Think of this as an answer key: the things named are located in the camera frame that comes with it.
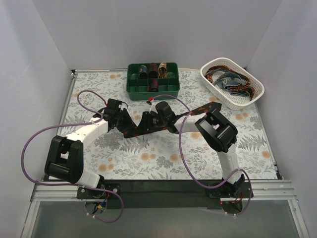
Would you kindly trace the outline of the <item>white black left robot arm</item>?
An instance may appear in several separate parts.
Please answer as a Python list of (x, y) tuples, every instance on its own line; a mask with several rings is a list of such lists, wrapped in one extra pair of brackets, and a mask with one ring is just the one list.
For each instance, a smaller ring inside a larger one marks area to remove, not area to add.
[(105, 194), (105, 185), (100, 183), (103, 178), (84, 168), (84, 152), (99, 137), (113, 128), (132, 125), (134, 122), (124, 122), (129, 118), (123, 101), (109, 99), (107, 106), (100, 109), (91, 121), (75, 132), (66, 136), (55, 136), (50, 144), (45, 175), (54, 177), (71, 184), (88, 187), (88, 192), (94, 198), (101, 198)]

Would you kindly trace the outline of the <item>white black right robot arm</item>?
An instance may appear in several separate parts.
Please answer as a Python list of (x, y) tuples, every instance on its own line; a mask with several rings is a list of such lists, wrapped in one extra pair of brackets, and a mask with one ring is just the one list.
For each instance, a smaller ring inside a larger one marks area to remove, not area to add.
[(222, 181), (217, 185), (199, 186), (214, 189), (221, 195), (235, 197), (242, 192), (246, 174), (240, 169), (236, 146), (237, 128), (220, 112), (220, 103), (205, 104), (196, 111), (176, 115), (165, 102), (152, 104), (144, 112), (141, 122), (132, 135), (143, 135), (168, 130), (179, 137), (186, 132), (199, 132), (207, 144), (217, 152), (222, 169)]

